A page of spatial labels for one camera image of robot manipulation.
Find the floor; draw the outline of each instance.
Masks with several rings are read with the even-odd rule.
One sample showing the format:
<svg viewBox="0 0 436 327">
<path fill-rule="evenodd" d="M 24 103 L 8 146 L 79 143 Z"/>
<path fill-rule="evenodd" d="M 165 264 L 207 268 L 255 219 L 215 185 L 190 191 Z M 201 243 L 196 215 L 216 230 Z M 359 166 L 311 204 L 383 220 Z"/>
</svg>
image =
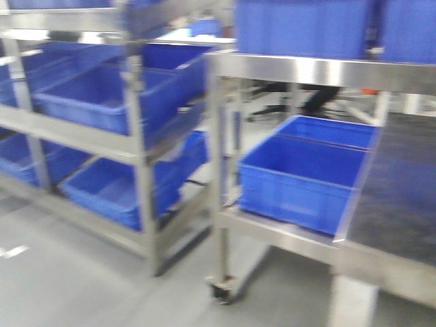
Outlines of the floor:
<svg viewBox="0 0 436 327">
<path fill-rule="evenodd" d="M 270 127 L 248 129 L 256 139 Z M 232 237 L 236 265 L 253 243 Z M 243 298 L 221 306 L 204 282 L 212 263 L 208 238 L 152 278 L 146 260 L 0 188 L 0 327 L 325 326 L 326 265 L 271 249 Z M 434 326 L 436 311 L 381 294 L 374 327 Z"/>
</svg>

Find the metal post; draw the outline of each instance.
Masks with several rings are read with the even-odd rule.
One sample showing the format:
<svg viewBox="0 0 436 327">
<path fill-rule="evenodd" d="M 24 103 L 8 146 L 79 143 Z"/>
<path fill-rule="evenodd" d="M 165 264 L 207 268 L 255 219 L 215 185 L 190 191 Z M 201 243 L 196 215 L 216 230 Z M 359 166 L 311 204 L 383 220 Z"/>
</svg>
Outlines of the metal post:
<svg viewBox="0 0 436 327">
<path fill-rule="evenodd" d="M 211 201 L 213 233 L 212 238 L 215 246 L 215 264 L 213 271 L 213 283 L 222 285 L 228 275 L 228 230 L 219 227 L 219 213 L 223 208 L 223 195 L 227 179 L 226 162 L 224 161 L 225 140 L 223 139 L 225 128 L 225 115 L 222 106 L 222 85 L 220 77 L 215 73 L 214 54 L 208 54 L 208 112 L 211 118 L 211 152 L 212 152 L 212 181 Z"/>
<path fill-rule="evenodd" d="M 291 106 L 290 112 L 287 115 L 295 115 L 298 114 L 298 106 L 300 105 L 300 85 L 298 83 L 290 83 L 287 85 L 288 93 L 291 95 Z"/>
<path fill-rule="evenodd" d="M 377 286 L 337 275 L 333 281 L 328 327 L 371 327 Z"/>
<path fill-rule="evenodd" d="M 139 212 L 144 232 L 144 245 L 148 252 L 148 262 L 153 275 L 159 274 L 161 267 L 157 250 L 158 224 L 155 217 L 154 197 L 154 166 L 145 162 L 144 130 L 142 128 L 142 111 L 140 107 L 140 92 L 146 85 L 142 80 L 142 58 L 136 55 L 135 48 L 127 49 L 127 72 L 124 73 L 125 100 L 128 106 L 130 134 L 134 138 L 134 148 L 137 154 L 135 164 L 136 193 L 139 199 Z"/>
<path fill-rule="evenodd" d="M 421 94 L 406 94 L 406 101 L 404 104 L 405 114 L 418 114 L 421 105 Z"/>
<path fill-rule="evenodd" d="M 9 10 L 6 0 L 0 0 L 0 9 Z M 8 65 L 11 79 L 14 81 L 14 92 L 17 99 L 18 107 L 27 112 L 33 112 L 33 106 L 30 96 L 29 87 L 27 86 L 25 69 L 22 64 L 20 48 L 16 40 L 3 39 L 5 52 L 8 56 L 14 58 L 14 61 Z M 48 175 L 46 158 L 42 148 L 41 141 L 32 135 L 27 134 L 32 162 L 35 164 L 36 177 L 41 188 L 51 189 L 50 177 Z"/>
<path fill-rule="evenodd" d="M 377 96 L 377 103 L 374 112 L 374 125 L 384 126 L 386 124 L 391 97 L 392 93 L 386 91 L 380 92 Z"/>
<path fill-rule="evenodd" d="M 244 103 L 243 103 L 243 85 L 242 78 L 236 79 L 236 96 L 235 96 L 235 113 L 234 113 L 234 150 L 235 156 L 240 157 L 243 149 L 242 134 L 243 134 L 243 119 L 244 119 Z"/>
</svg>

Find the metal shelf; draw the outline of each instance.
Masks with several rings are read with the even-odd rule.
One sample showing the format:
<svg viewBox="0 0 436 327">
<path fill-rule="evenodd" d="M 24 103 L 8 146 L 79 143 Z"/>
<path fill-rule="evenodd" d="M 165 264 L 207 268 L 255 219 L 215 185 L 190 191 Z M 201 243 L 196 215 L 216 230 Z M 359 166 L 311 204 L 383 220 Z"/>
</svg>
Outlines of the metal shelf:
<svg viewBox="0 0 436 327">
<path fill-rule="evenodd" d="M 333 264 L 333 236 L 306 230 L 292 223 L 281 223 L 248 213 L 233 206 L 219 214 L 217 227 L 255 237 L 269 245 L 294 252 L 325 264 Z"/>
<path fill-rule="evenodd" d="M 187 135 L 170 134 L 151 150 L 144 151 L 142 156 L 138 156 L 135 154 L 136 139 L 133 136 L 116 134 L 1 104 L 0 126 L 129 165 L 141 164 L 146 159 L 157 161 L 180 144 Z"/>
<path fill-rule="evenodd" d="M 213 171 L 217 172 L 211 183 L 215 227 L 213 236 L 215 239 L 215 269 L 211 285 L 214 289 L 214 296 L 222 302 L 228 302 L 234 291 L 234 282 L 233 278 L 229 278 L 231 274 L 228 266 L 230 256 L 228 234 L 231 231 L 252 236 L 269 245 L 330 265 L 336 264 L 337 254 L 341 253 L 343 245 L 339 240 L 336 243 L 332 238 L 311 233 L 295 225 L 277 223 L 245 213 L 237 206 L 225 206 L 229 194 L 227 180 L 230 169 L 224 168 L 225 136 L 222 131 L 225 130 L 223 126 L 226 126 L 228 115 L 223 105 L 223 81 L 226 78 L 246 78 L 353 89 L 377 89 L 381 92 L 377 98 L 373 122 L 376 125 L 384 125 L 391 92 L 436 94 L 436 65 L 265 56 L 241 54 L 235 50 L 210 53 L 208 60 L 210 65 L 208 112 L 211 117 L 212 165 Z M 241 115 L 240 103 L 236 107 L 236 111 Z M 235 148 L 240 150 L 243 148 L 238 142 L 243 136 L 240 119 L 231 125 L 235 129 L 234 138 L 237 143 Z"/>
<path fill-rule="evenodd" d="M 208 54 L 217 76 L 436 95 L 436 65 L 241 54 Z"/>
<path fill-rule="evenodd" d="M 49 31 L 94 31 L 123 33 L 129 23 L 141 22 L 147 32 L 217 3 L 218 0 L 163 0 L 138 10 L 125 12 L 116 7 L 49 10 L 0 10 L 0 29 L 44 29 Z"/>
<path fill-rule="evenodd" d="M 47 208 L 67 221 L 71 221 L 75 225 L 141 257 L 147 258 L 150 256 L 150 249 L 147 246 L 147 229 L 145 229 L 145 232 L 137 232 L 124 228 L 113 221 L 75 205 L 68 199 L 26 185 L 4 174 L 0 174 L 0 185 L 2 189 L 16 196 L 32 199 L 36 205 Z M 207 197 L 208 185 L 205 185 L 199 191 L 196 191 L 192 198 L 178 204 L 178 210 L 172 213 L 172 219 L 157 233 L 159 257 L 163 257 L 165 251 L 174 244 L 174 240 L 177 240 L 184 233 L 183 229 L 196 218 L 196 213 L 204 208 Z"/>
<path fill-rule="evenodd" d="M 34 112 L 26 74 L 22 66 L 18 42 L 13 35 L 6 33 L 9 29 L 43 29 L 53 31 L 96 31 L 119 33 L 118 43 L 130 42 L 145 44 L 141 40 L 143 33 L 161 27 L 171 20 L 194 11 L 208 8 L 218 0 L 163 0 L 139 10 L 125 9 L 126 1 L 117 1 L 117 7 L 71 10 L 8 10 L 7 1 L 0 0 L 0 33 L 4 37 L 5 51 L 15 60 L 9 69 L 14 80 L 14 90 L 18 108 L 0 106 L 0 125 L 27 135 L 31 157 L 35 165 L 38 180 L 43 190 L 32 189 L 12 179 L 4 182 L 13 190 L 22 189 L 22 196 L 37 197 L 37 203 L 49 208 L 75 224 L 134 253 L 147 257 L 152 273 L 157 275 L 163 265 L 164 252 L 179 244 L 183 228 L 207 206 L 208 186 L 186 203 L 180 204 L 179 210 L 172 213 L 171 220 L 161 227 L 161 221 L 155 216 L 154 203 L 154 165 L 155 162 L 177 144 L 182 142 L 185 131 L 178 131 L 156 144 L 152 150 L 145 151 L 144 132 L 142 128 L 141 107 L 138 99 L 142 64 L 135 50 L 127 51 L 127 71 L 123 74 L 124 99 L 127 108 L 129 130 L 131 135 L 124 136 L 92 127 L 63 121 Z M 136 233 L 123 226 L 107 221 L 103 217 L 79 208 L 56 193 L 51 192 L 44 153 L 40 140 L 50 140 L 80 149 L 101 157 L 132 165 L 135 171 L 136 193 L 140 203 L 140 218 L 146 232 Z"/>
</svg>

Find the blue plastic crate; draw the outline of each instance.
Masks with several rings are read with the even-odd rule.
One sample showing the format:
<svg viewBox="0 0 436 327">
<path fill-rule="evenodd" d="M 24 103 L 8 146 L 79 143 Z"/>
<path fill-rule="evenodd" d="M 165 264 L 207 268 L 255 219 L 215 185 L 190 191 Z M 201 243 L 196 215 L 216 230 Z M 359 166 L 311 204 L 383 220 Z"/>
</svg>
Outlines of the blue plastic crate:
<svg viewBox="0 0 436 327">
<path fill-rule="evenodd" d="M 10 9 L 111 7 L 111 0 L 8 0 Z"/>
<path fill-rule="evenodd" d="M 178 112 L 177 115 L 161 129 L 152 134 L 147 133 L 145 140 L 146 149 L 153 148 L 159 142 L 165 142 L 165 139 L 180 138 L 180 136 L 196 128 L 203 120 L 205 106 L 205 102 L 201 101 L 195 105 L 186 107 L 187 110 Z"/>
<path fill-rule="evenodd" d="M 201 95 L 206 89 L 206 59 L 203 54 L 212 46 L 182 44 L 148 44 L 141 50 L 146 69 L 176 72 L 180 87 L 188 99 Z"/>
<path fill-rule="evenodd" d="M 378 130 L 377 127 L 371 125 L 296 116 L 276 128 L 275 133 L 281 136 L 371 149 L 374 146 Z"/>
<path fill-rule="evenodd" d="M 43 52 L 23 57 L 22 63 L 31 92 L 49 87 L 77 73 L 71 57 L 62 57 L 56 53 Z"/>
<path fill-rule="evenodd" d="M 242 209 L 335 234 L 368 151 L 272 136 L 240 163 Z"/>
<path fill-rule="evenodd" d="M 219 19 L 216 18 L 203 18 L 193 22 L 188 26 L 192 37 L 197 35 L 214 35 L 215 37 L 222 37 L 223 31 Z"/>
<path fill-rule="evenodd" d="M 0 66 L 0 104 L 17 107 L 14 85 L 10 79 L 7 65 Z"/>
<path fill-rule="evenodd" d="M 123 54 L 123 47 L 113 45 L 77 44 L 71 42 L 51 42 L 42 50 L 55 57 L 70 57 L 74 63 L 74 73 L 84 72 Z"/>
<path fill-rule="evenodd" d="M 155 166 L 157 216 L 162 216 L 180 199 L 175 184 L 175 166 Z M 142 230 L 134 169 L 108 159 L 99 159 L 60 184 L 74 203 L 134 230 Z"/>
<path fill-rule="evenodd" d="M 48 141 L 42 146 L 46 155 L 48 175 L 59 182 L 89 158 L 89 154 Z M 0 170 L 25 183 L 39 186 L 27 138 L 16 134 L 0 141 Z"/>
<path fill-rule="evenodd" d="M 436 63 L 436 1 L 386 0 L 382 22 L 383 60 Z"/>
<path fill-rule="evenodd" d="M 207 161 L 206 134 L 203 131 L 194 131 L 187 137 L 182 154 L 177 161 L 183 182 Z"/>
<path fill-rule="evenodd" d="M 240 52 L 361 59 L 373 0 L 238 0 Z"/>
<path fill-rule="evenodd" d="M 179 77 L 168 72 L 145 71 L 147 90 L 140 97 L 147 133 L 163 127 L 188 99 Z M 120 134 L 129 134 L 120 70 L 101 66 L 78 74 L 33 96 L 41 112 L 49 116 Z"/>
</svg>

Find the caster wheel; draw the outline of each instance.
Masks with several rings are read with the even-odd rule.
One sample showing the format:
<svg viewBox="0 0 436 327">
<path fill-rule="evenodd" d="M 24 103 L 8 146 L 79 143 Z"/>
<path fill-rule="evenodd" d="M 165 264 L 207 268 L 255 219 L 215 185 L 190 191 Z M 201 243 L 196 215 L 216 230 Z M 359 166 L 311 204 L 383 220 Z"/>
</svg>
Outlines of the caster wheel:
<svg viewBox="0 0 436 327">
<path fill-rule="evenodd" d="M 218 301 L 219 304 L 221 305 L 230 304 L 230 300 L 231 300 L 230 290 L 224 290 L 214 285 L 212 285 L 211 287 L 212 287 L 213 297 Z"/>
</svg>

